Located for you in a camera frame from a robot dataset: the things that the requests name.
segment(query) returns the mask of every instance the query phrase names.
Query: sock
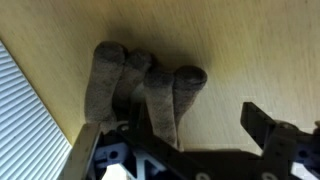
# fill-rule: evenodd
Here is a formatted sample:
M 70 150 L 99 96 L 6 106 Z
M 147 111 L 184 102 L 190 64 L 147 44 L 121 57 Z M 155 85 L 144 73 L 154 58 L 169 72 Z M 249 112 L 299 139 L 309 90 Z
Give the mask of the sock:
M 174 73 L 173 105 L 177 131 L 182 116 L 192 106 L 198 93 L 207 82 L 207 74 L 195 66 L 182 66 Z M 178 147 L 183 149 L 178 137 Z
M 113 94 L 115 107 L 129 108 L 131 93 L 143 81 L 145 73 L 151 65 L 152 59 L 148 52 L 136 49 L 129 54 Z
M 85 97 L 87 123 L 106 121 L 112 124 L 116 116 L 112 110 L 112 95 L 125 61 L 124 48 L 115 42 L 102 42 L 95 51 Z
M 153 69 L 144 79 L 144 92 L 153 134 L 177 147 L 177 133 L 173 114 L 173 74 Z

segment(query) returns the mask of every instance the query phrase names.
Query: gray sock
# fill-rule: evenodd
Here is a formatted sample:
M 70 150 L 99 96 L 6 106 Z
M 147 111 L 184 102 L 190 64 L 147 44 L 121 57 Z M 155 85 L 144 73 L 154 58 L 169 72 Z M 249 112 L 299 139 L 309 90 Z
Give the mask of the gray sock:
M 129 54 L 113 94 L 115 107 L 128 109 L 131 93 L 143 81 L 151 65 L 152 59 L 148 52 L 136 49 Z
M 153 69 L 144 79 L 144 92 L 153 134 L 177 147 L 177 133 L 173 114 L 173 74 Z
M 182 66 L 176 70 L 174 77 L 174 118 L 178 131 L 182 116 L 192 106 L 198 93 L 206 84 L 207 74 L 195 66 Z M 178 138 L 178 147 L 179 149 L 183 149 L 180 138 Z
M 116 116 L 112 110 L 112 95 L 125 61 L 124 49 L 115 42 L 102 42 L 95 51 L 85 97 L 87 123 L 106 121 L 112 124 Z

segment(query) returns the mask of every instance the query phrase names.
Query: black metal frame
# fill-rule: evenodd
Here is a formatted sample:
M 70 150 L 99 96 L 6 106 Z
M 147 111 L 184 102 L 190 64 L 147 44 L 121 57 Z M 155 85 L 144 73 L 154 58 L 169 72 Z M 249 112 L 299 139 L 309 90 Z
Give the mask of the black metal frame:
M 319 178 L 320 136 L 277 122 L 253 103 L 244 103 L 241 125 L 263 149 L 261 156 L 244 151 L 179 152 L 152 134 L 146 107 L 135 106 L 128 125 L 101 136 L 93 164 L 96 177 L 121 164 L 132 179 L 289 180 L 293 162 Z

